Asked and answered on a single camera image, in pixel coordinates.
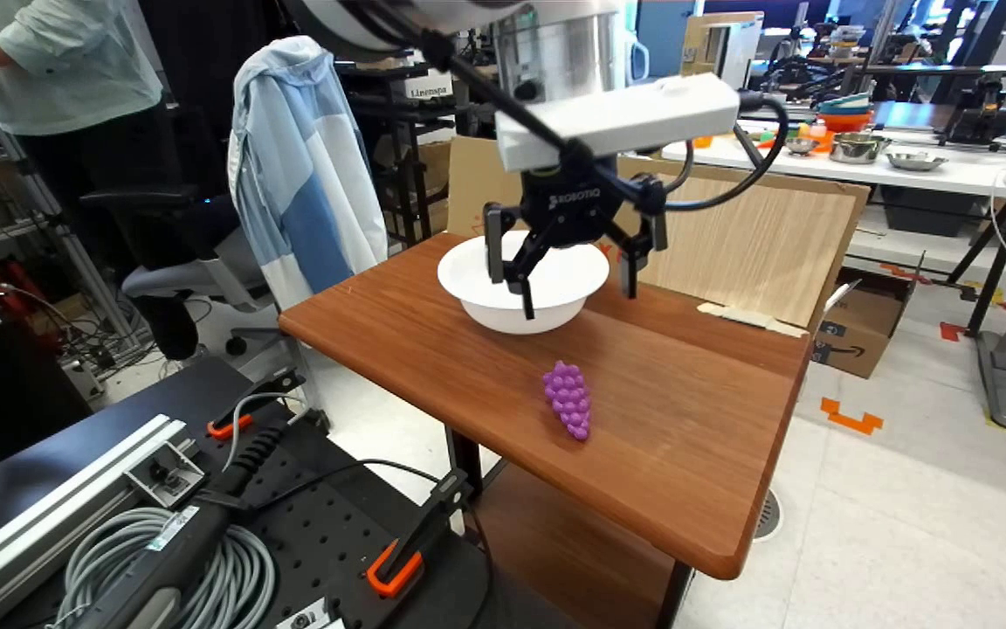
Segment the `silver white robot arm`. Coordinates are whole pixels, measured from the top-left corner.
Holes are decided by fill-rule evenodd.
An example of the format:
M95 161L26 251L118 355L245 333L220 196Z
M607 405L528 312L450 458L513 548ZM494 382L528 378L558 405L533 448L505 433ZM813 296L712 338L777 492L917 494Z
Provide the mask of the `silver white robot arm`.
M533 313L529 277L552 246L610 238L626 289L664 244L652 178L617 175L617 145L600 149L552 111L597 111L628 95L617 72L614 0L286 0L300 31L344 59L420 51L549 149L521 163L521 203L480 204L484 267Z

